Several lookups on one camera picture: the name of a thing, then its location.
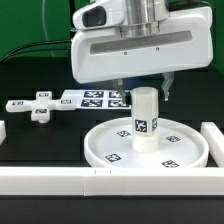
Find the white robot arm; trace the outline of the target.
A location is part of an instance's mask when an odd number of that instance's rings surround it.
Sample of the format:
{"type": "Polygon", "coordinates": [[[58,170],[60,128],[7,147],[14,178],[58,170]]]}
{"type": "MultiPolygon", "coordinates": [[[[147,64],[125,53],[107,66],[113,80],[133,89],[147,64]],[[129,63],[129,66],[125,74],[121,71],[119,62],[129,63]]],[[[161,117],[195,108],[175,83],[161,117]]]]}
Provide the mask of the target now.
{"type": "Polygon", "coordinates": [[[162,74],[167,99],[176,71],[211,63],[212,22],[209,6],[171,10],[167,0],[95,0],[73,14],[73,77],[111,80],[123,93],[124,78],[162,74]]]}

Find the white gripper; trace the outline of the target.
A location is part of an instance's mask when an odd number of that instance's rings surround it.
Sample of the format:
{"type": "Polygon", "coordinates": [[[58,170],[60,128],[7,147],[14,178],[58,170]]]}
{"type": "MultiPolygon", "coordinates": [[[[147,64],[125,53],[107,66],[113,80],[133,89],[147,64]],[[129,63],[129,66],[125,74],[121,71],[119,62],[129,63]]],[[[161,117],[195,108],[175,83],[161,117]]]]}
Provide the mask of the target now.
{"type": "Polygon", "coordinates": [[[122,78],[163,73],[167,101],[174,71],[211,63],[212,20],[208,6],[169,11],[166,0],[95,0],[73,15],[73,77],[80,83],[113,80],[125,104],[122,78]]]}

